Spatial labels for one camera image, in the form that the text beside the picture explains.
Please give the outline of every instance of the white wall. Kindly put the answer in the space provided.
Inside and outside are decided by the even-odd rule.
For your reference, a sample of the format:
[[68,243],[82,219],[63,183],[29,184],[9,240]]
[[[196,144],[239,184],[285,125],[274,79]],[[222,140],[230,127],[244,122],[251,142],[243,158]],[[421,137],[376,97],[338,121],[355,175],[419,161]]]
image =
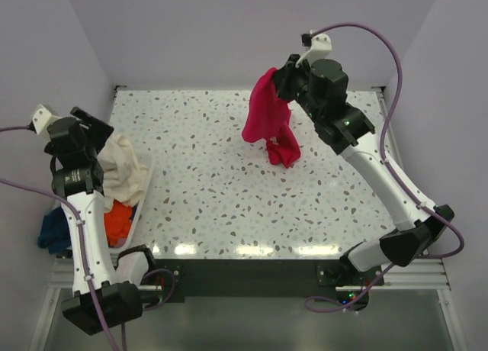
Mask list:
[[[0,0],[0,127],[28,124],[39,102],[66,114],[74,105],[106,118],[112,87],[69,0]],[[44,141],[0,136],[0,176],[50,189]],[[31,341],[53,261],[36,245],[51,202],[0,186],[0,349]]]
[[[300,34],[339,21],[383,31],[403,55],[434,0],[71,0],[101,65],[132,88],[254,85],[301,53]],[[393,68],[364,31],[333,32],[352,86],[386,85]]]
[[[488,333],[488,8],[486,0],[436,0],[403,58],[405,84],[393,127],[406,171],[449,203],[466,250],[446,259],[469,349]],[[393,82],[388,88],[393,92]],[[447,233],[437,251],[453,249]]]

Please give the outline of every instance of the table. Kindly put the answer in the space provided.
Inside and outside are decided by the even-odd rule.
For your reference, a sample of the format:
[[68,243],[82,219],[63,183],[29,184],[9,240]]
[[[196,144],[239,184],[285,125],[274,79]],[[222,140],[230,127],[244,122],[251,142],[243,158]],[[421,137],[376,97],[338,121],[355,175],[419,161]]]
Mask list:
[[[393,229],[363,178],[291,103],[302,157],[285,169],[242,140],[249,90],[125,91],[110,123],[156,159],[133,245],[156,258],[337,259]],[[379,131],[376,92],[349,92]]]

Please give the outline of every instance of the beige cloth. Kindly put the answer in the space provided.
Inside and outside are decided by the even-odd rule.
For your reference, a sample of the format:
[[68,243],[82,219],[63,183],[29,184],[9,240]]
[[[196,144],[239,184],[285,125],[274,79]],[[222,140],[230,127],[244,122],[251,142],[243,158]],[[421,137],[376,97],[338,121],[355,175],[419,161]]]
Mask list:
[[98,154],[104,170],[104,210],[110,212],[117,200],[134,207],[144,196],[148,168],[139,163],[130,141],[112,133]]

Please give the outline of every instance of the metal frame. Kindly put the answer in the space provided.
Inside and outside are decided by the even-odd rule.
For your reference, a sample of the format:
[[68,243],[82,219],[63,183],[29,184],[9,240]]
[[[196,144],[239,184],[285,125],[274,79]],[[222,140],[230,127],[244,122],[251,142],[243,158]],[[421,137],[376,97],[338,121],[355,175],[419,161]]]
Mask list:
[[[381,111],[386,115],[387,107],[384,101],[383,92],[380,89],[372,89],[377,93]],[[388,130],[388,137],[391,143],[391,153],[397,163],[403,167],[399,154],[397,141],[391,129]],[[268,259],[268,261],[279,261],[279,259]],[[29,351],[44,350],[47,336],[53,322],[54,312],[59,300],[61,289],[71,288],[73,281],[72,259],[55,259],[51,271],[47,293],[44,297],[43,307],[40,312],[34,336]],[[356,291],[360,286],[344,286],[336,288],[337,291]],[[140,290],[154,291],[153,285],[141,285]],[[451,297],[451,290],[445,267],[439,259],[416,259],[408,267],[395,266],[384,276],[384,285],[375,286],[372,291],[388,290],[437,290],[439,303],[441,304],[448,332],[451,337],[455,351],[465,351],[466,341],[462,333],[461,324],[454,310]]]

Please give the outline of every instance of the red garment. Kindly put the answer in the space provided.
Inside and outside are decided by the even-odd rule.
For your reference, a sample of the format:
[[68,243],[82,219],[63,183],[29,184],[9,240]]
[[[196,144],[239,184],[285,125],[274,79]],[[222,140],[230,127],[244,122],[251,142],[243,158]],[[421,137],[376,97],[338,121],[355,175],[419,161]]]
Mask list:
[[269,69],[256,83],[249,100],[249,115],[242,130],[242,138],[248,143],[266,139],[269,162],[291,163],[300,158],[300,147],[290,130],[291,111],[288,103],[276,96],[271,77],[276,68]]
[[114,200],[112,211],[104,214],[105,233],[109,246],[116,246],[121,239],[126,239],[129,235],[132,208]]

